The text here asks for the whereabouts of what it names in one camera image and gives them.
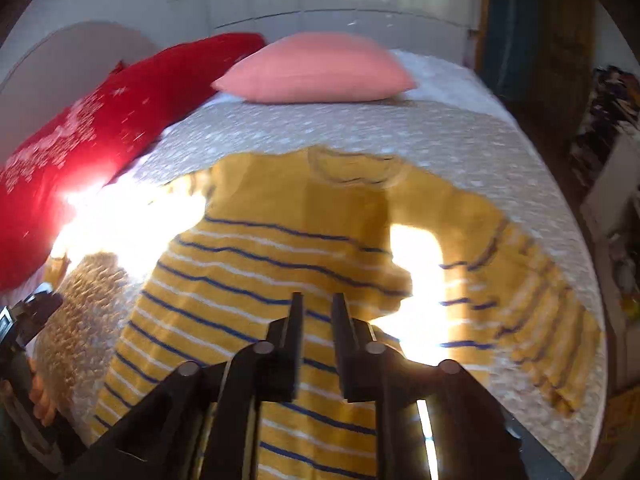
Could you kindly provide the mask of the person left hand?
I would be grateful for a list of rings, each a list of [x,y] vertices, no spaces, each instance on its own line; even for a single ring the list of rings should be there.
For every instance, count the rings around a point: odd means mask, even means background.
[[[43,427],[49,427],[55,419],[56,406],[47,394],[42,378],[37,374],[36,363],[32,358],[28,358],[27,362],[32,372],[32,390],[29,393],[29,399],[34,404],[32,412],[36,419],[40,421]],[[20,413],[16,410],[15,396],[11,384],[7,380],[1,382],[1,399],[4,408],[8,412],[11,419],[19,424],[21,422]]]

